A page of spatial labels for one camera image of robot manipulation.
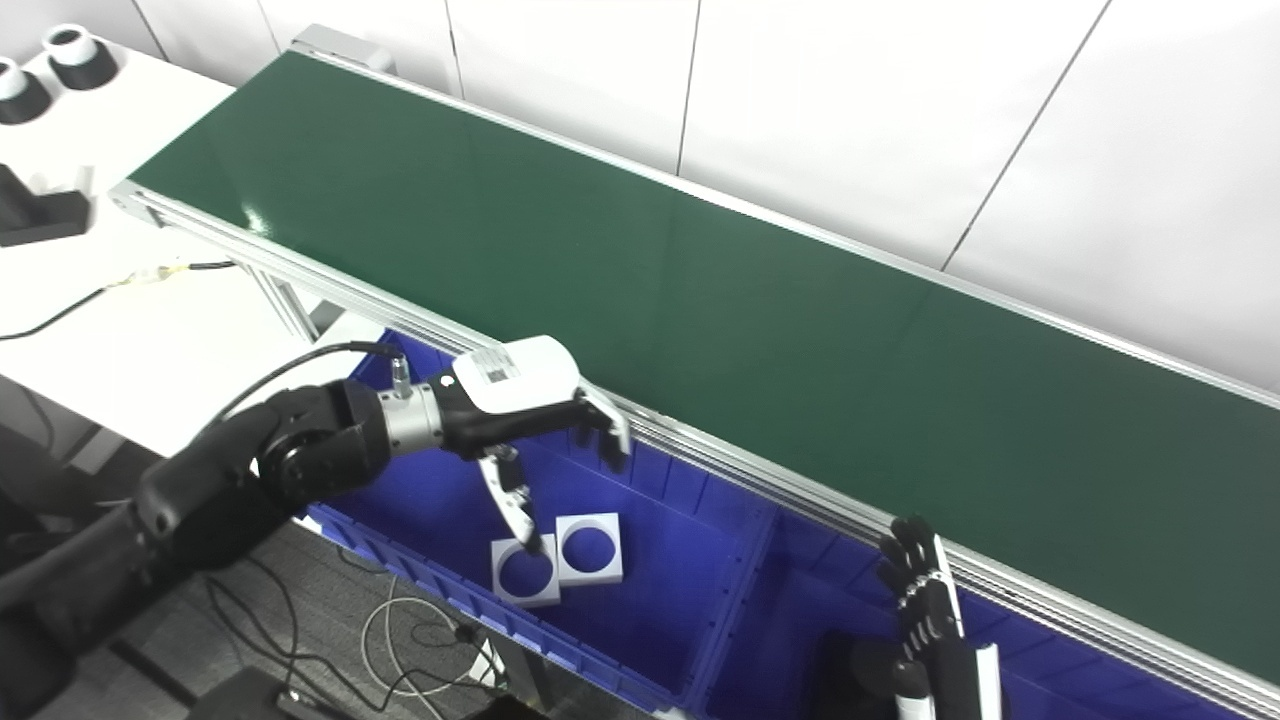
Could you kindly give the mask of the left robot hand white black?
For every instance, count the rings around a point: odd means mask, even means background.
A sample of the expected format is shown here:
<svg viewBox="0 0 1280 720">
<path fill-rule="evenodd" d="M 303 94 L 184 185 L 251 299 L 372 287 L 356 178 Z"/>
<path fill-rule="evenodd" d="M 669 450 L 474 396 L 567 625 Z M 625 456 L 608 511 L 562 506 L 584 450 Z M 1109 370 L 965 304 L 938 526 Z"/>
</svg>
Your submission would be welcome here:
<svg viewBox="0 0 1280 720">
<path fill-rule="evenodd" d="M 543 552 L 531 491 L 515 441 L 573 429 L 580 446 L 622 471 L 634 451 L 626 416 L 585 380 L 572 354 L 550 336 L 460 355 L 430 386 L 440 410 L 442 447 L 480 466 L 513 538 Z"/>
</svg>

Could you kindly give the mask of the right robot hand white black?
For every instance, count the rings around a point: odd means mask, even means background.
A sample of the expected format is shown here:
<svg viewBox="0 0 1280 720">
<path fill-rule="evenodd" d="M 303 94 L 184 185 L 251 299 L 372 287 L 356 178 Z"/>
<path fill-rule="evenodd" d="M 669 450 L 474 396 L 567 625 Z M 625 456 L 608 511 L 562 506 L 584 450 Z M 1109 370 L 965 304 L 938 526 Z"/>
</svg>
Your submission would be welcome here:
<svg viewBox="0 0 1280 720">
<path fill-rule="evenodd" d="M 900 719 L 1006 719 L 998 647 L 966 635 L 941 536 L 922 516 L 896 518 L 879 539 L 878 578 L 893 594 L 901 642 L 890 666 Z"/>
</svg>

